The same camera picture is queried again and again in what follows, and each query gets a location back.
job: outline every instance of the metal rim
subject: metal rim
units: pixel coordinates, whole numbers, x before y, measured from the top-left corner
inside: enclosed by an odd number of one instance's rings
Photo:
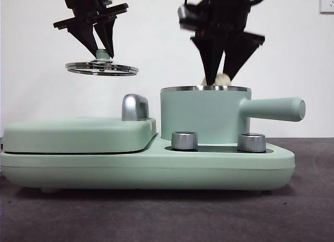
[[[239,91],[251,92],[248,87],[233,87],[233,86],[185,86],[185,87],[166,87],[161,89],[161,92],[175,91]]]
[[[99,75],[99,76],[133,76],[138,73],[136,67],[113,64],[112,61],[68,63],[66,69],[76,74]]]

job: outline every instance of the mint green pot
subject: mint green pot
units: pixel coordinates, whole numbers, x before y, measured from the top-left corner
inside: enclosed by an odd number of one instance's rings
[[[161,90],[161,137],[171,140],[175,131],[194,131],[198,142],[237,143],[249,133],[249,118],[298,122],[305,116],[300,98],[251,100],[245,87],[188,86]]]

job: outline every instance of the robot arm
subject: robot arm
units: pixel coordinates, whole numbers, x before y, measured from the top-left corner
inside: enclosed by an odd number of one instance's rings
[[[265,37],[244,32],[248,13],[263,0],[185,0],[178,9],[181,28],[195,31],[191,38],[199,49],[207,85],[212,85],[225,52],[224,70],[232,80],[239,69],[263,44]]]
[[[114,57],[113,26],[116,15],[127,12],[126,3],[107,8],[112,0],[65,0],[72,9],[74,18],[53,24],[55,28],[64,29],[79,40],[95,57],[98,46],[93,35],[93,26],[105,49]]]

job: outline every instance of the gray table surface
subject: gray table surface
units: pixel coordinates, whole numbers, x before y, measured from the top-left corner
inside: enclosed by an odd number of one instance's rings
[[[5,241],[334,241],[334,138],[268,139],[296,171],[274,191],[63,190],[0,178]]]

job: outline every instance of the white wall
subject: white wall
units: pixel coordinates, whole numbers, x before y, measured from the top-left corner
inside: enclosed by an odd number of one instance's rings
[[[129,10],[115,24],[115,60],[136,66],[135,77],[68,73],[64,65],[92,59],[66,30],[52,23],[72,17],[64,0],[1,0],[2,130],[9,123],[76,116],[120,116],[127,93],[146,96],[160,129],[160,89],[200,84],[198,51],[180,30],[183,0],[114,0]],[[319,0],[266,0],[253,7],[247,30],[266,36],[235,77],[253,99],[300,96],[300,123],[252,120],[268,137],[332,137],[334,124],[334,15],[319,14]]]

